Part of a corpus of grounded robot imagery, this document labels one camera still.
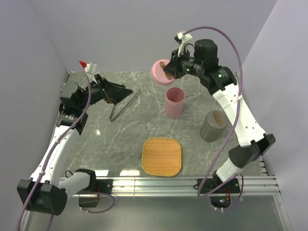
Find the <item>pink container lid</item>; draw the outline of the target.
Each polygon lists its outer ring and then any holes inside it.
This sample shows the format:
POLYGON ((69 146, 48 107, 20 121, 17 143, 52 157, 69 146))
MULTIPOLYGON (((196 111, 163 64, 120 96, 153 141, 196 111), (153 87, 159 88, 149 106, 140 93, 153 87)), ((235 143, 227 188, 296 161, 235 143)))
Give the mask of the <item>pink container lid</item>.
POLYGON ((168 59, 160 59, 156 61, 151 67, 151 77, 160 85, 170 85, 175 81, 173 76, 163 70, 163 67, 165 67, 168 63, 168 59))

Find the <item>metal food tongs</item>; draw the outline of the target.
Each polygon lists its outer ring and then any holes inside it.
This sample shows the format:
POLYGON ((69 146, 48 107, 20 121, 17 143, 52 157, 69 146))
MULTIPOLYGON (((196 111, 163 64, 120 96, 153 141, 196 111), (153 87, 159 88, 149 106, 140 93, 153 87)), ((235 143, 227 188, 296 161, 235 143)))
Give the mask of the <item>metal food tongs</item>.
POLYGON ((138 89, 135 95, 120 109, 120 111, 116 115, 115 115, 116 105, 114 105, 109 116, 109 121, 110 122, 115 121, 135 101, 135 99, 137 99, 140 93, 141 89, 138 89))

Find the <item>pink cylindrical container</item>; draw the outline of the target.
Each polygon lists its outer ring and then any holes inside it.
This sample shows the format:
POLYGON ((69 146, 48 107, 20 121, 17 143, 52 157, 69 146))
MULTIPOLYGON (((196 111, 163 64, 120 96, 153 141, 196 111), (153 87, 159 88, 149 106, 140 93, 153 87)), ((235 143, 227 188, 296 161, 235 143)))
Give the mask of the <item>pink cylindrical container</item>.
POLYGON ((170 118, 178 118, 182 114, 185 92, 178 87, 171 87, 166 91, 165 114, 170 118))

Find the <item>grey container lid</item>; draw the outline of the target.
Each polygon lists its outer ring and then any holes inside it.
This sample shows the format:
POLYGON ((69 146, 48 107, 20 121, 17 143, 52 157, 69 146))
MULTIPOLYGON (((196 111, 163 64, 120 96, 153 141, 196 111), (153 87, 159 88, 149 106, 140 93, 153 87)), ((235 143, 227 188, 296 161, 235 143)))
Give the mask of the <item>grey container lid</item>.
POLYGON ((222 111, 213 110, 207 113, 205 124, 213 130, 224 130, 228 124, 228 118, 222 111))

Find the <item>grey cylindrical container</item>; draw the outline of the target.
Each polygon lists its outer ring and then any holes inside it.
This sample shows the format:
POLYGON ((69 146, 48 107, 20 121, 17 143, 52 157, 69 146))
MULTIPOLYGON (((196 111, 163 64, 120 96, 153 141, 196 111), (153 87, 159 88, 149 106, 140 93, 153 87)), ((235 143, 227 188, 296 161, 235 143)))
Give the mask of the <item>grey cylindrical container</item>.
POLYGON ((219 125, 217 122, 210 123, 205 120, 199 130, 199 135, 206 142, 215 142, 224 132, 227 123, 219 125))

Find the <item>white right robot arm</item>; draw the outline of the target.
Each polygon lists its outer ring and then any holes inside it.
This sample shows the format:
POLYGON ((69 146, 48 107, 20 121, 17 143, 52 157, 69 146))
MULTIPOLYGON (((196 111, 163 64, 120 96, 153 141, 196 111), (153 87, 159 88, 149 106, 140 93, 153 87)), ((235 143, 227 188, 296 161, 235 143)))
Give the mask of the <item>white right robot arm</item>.
POLYGON ((238 146, 229 150, 227 161, 215 172, 212 186, 224 192, 229 179, 239 174, 250 162, 261 157, 276 141, 257 123, 241 93, 240 85, 232 71, 218 63, 218 47, 210 39, 201 39, 194 44, 193 56, 185 50, 188 42, 177 39, 180 47, 171 53, 171 60, 163 68, 174 79, 186 74, 198 77, 210 95, 220 104, 234 126, 238 146))

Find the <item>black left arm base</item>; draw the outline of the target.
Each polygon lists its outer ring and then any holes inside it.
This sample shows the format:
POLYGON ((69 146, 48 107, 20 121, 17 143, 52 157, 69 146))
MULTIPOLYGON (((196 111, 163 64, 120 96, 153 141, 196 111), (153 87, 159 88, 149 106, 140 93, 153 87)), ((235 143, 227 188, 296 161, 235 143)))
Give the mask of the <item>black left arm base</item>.
POLYGON ((82 209, 96 208, 100 201, 106 197, 110 199, 112 193, 113 180, 100 179, 96 180, 95 185, 91 189, 83 189, 77 193, 78 205, 82 209))

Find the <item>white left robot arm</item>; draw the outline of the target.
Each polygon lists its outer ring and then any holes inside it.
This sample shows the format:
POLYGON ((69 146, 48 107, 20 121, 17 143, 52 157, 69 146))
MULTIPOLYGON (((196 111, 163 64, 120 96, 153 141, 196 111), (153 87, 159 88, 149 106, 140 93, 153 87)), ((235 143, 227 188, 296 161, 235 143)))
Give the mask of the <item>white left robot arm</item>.
POLYGON ((133 91, 98 74, 94 77, 96 80, 88 82, 85 89, 75 81, 63 84, 51 143, 30 179, 21 180, 17 185, 25 210, 58 216, 67 200, 76 193, 97 191, 98 182, 93 170, 80 168, 73 176, 60 181, 64 163, 86 125, 87 109, 99 101, 116 105, 133 91))

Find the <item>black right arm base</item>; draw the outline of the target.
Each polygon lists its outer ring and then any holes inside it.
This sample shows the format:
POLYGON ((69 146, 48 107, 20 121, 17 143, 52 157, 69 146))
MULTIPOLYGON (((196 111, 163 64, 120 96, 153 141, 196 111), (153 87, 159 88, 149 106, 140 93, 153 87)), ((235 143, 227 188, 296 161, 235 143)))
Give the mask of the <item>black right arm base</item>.
POLYGON ((244 179, 241 182, 237 178, 231 179, 227 183, 222 183, 216 178, 207 178, 200 190, 201 195, 209 192, 209 200, 215 209, 225 210, 232 207, 231 194, 238 194, 233 205, 240 201, 244 190, 244 179))

